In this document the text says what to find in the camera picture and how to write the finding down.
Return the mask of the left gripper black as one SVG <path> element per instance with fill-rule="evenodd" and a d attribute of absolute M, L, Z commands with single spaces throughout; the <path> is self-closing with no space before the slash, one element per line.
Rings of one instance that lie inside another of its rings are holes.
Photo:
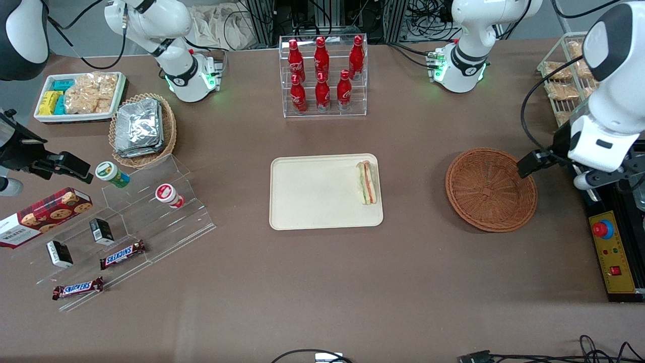
<path fill-rule="evenodd" d="M 553 134 L 551 146 L 548 147 L 551 154 L 534 150 L 518 161 L 519 177 L 527 178 L 534 172 L 550 167 L 550 163 L 571 163 L 571 159 L 567 156 L 570 138 L 571 126 L 567 121 Z"/>

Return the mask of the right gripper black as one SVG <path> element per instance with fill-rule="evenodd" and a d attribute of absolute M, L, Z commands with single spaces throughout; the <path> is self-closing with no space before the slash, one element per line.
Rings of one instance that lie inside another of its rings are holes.
<path fill-rule="evenodd" d="M 67 151 L 50 154 L 45 144 L 48 140 L 39 137 L 28 128 L 16 122 L 14 109 L 2 110 L 1 164 L 3 168 L 30 174 L 69 175 L 83 183 L 94 179 L 91 165 Z"/>

